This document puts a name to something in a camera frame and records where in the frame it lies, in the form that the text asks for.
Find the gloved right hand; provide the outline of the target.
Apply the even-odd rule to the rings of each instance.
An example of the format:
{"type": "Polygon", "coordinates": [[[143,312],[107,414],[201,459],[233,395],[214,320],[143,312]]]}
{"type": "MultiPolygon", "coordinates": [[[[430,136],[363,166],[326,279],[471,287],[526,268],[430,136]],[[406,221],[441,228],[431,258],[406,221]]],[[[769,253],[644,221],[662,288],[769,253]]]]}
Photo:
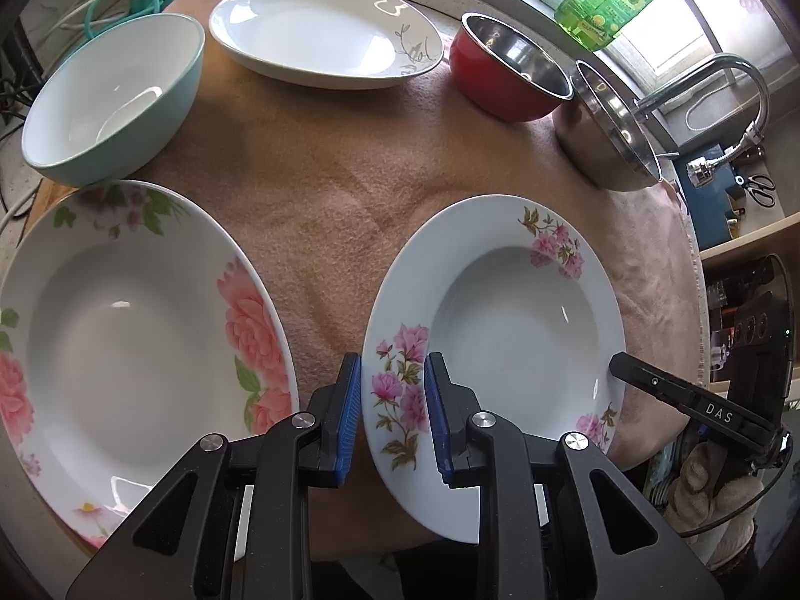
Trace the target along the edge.
{"type": "MultiPolygon", "coordinates": [[[[670,487],[664,518],[676,533],[705,528],[716,520],[755,499],[764,489],[758,477],[732,479],[719,491],[727,452],[710,441],[696,445],[682,464],[679,478],[670,487]]],[[[739,516],[699,535],[686,537],[685,543],[709,570],[729,564],[747,549],[756,536],[754,518],[760,506],[756,501],[739,516]]]]}

